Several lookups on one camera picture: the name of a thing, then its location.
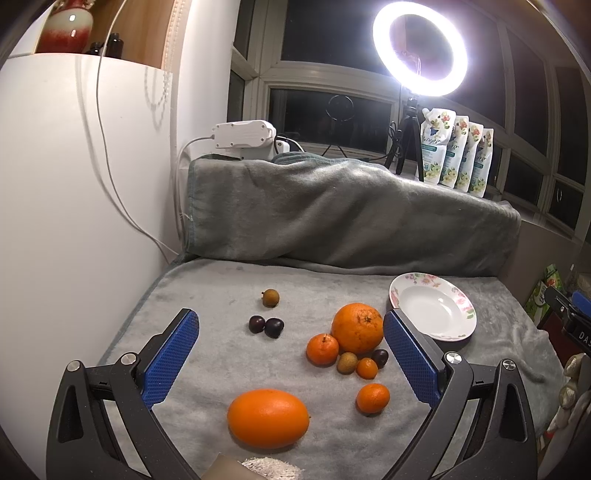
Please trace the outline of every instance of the vase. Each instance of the vase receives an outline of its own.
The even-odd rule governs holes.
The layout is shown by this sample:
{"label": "vase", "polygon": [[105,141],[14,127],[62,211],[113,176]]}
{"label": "vase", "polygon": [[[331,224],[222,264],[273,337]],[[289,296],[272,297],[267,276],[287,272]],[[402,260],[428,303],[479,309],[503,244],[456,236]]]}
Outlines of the vase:
{"label": "vase", "polygon": [[92,30],[85,0],[67,0],[45,23],[37,53],[82,53]]}

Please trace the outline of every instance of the power strip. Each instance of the power strip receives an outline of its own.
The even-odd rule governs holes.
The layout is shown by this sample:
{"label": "power strip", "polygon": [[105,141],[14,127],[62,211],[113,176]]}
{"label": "power strip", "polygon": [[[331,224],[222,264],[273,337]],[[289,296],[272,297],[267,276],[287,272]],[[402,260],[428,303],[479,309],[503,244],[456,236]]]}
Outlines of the power strip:
{"label": "power strip", "polygon": [[217,124],[213,135],[217,149],[241,160],[272,160],[277,153],[290,150],[287,142],[275,141],[277,130],[265,120]]}

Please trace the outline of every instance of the wooden shelf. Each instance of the wooden shelf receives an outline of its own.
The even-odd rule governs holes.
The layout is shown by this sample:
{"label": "wooden shelf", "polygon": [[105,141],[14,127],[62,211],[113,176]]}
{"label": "wooden shelf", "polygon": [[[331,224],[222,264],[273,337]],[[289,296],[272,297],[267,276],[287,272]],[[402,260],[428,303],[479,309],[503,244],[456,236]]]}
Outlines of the wooden shelf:
{"label": "wooden shelf", "polygon": [[[103,43],[123,0],[96,0],[91,7],[94,24],[86,50]],[[124,42],[123,60],[162,68],[168,24],[176,0],[128,0],[113,32]]]}

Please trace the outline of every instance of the white plate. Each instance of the white plate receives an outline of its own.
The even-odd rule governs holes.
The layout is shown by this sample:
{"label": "white plate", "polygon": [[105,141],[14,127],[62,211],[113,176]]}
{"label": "white plate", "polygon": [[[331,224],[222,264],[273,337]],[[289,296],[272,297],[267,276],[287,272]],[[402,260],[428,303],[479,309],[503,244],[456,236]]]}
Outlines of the white plate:
{"label": "white plate", "polygon": [[457,342],[476,328],[476,310],[464,293],[443,278],[405,273],[390,285],[390,302],[417,330],[435,340]]}

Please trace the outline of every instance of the light gray fleece blanket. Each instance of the light gray fleece blanket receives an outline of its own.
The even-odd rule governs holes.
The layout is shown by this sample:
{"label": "light gray fleece blanket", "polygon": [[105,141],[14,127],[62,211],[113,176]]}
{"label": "light gray fleece blanket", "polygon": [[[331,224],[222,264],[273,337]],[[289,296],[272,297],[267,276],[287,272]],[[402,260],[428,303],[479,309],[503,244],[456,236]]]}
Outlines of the light gray fleece blanket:
{"label": "light gray fleece blanket", "polygon": [[[450,278],[476,308],[478,323],[470,341],[448,344],[471,363],[497,365],[512,358],[521,372],[536,432],[541,433],[558,406],[562,367],[545,332],[537,330],[519,303],[495,278]],[[334,366],[318,368],[306,360],[308,340],[329,332],[337,310],[360,301],[382,314],[391,308],[391,276],[315,273],[309,270],[231,261],[194,260],[167,273],[125,325],[110,354],[138,352],[187,307],[200,320],[200,335],[168,398],[154,407],[164,430],[201,475],[221,452],[237,460],[269,456],[236,443],[226,412],[239,394],[277,388],[300,398],[311,415],[310,428],[293,447],[273,457],[304,469],[307,480],[379,480],[409,444],[425,416],[393,355],[375,381],[391,392],[388,407],[365,417],[355,408],[367,384],[356,374],[340,375]],[[265,309],[261,292],[275,288],[281,301]],[[280,317],[285,329],[273,340],[248,331],[251,315]],[[383,348],[389,349],[385,342]],[[467,434],[474,401],[460,423],[441,469],[451,467]],[[142,470],[113,404],[113,428],[130,465]]]}
{"label": "light gray fleece blanket", "polygon": [[200,257],[486,277],[517,241],[519,213],[507,202],[383,166],[298,152],[273,162],[211,157],[192,161],[187,181],[187,250]]}

